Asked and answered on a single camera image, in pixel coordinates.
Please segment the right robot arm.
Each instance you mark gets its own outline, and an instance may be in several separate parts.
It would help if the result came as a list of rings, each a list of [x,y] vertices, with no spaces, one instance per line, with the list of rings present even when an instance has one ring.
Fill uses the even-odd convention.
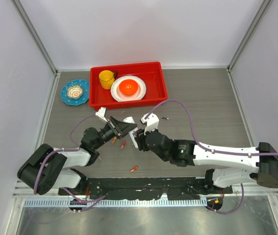
[[[139,129],[131,137],[138,150],[151,151],[172,165],[216,166],[205,173],[203,187],[208,193],[250,182],[278,188],[278,154],[267,142],[247,148],[212,146],[191,140],[172,140],[157,129],[151,132]]]

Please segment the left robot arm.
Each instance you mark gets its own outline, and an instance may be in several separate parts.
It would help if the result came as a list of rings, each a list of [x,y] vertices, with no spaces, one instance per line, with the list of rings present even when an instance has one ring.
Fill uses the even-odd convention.
[[[94,127],[85,129],[77,148],[53,148],[44,143],[19,168],[17,177],[34,194],[44,195],[53,188],[63,188],[82,195],[86,191],[87,179],[73,167],[92,165],[100,155],[97,149],[113,138],[125,137],[136,128],[131,117],[124,121],[110,117],[100,130]]]

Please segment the white air conditioner remote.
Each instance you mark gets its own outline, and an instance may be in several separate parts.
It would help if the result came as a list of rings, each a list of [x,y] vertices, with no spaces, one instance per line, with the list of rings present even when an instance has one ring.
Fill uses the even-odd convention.
[[[123,121],[124,121],[124,122],[127,122],[127,123],[135,124],[135,121],[134,121],[133,117],[126,117]],[[134,144],[134,147],[135,147],[136,149],[138,149],[138,144],[137,144],[137,142],[136,142],[136,140],[135,140],[134,132],[137,132],[137,130],[138,130],[138,128],[136,127],[136,128],[134,128],[133,130],[131,130],[131,131],[128,133],[128,134],[130,135],[130,138],[131,138],[131,140],[132,140],[132,143]]]

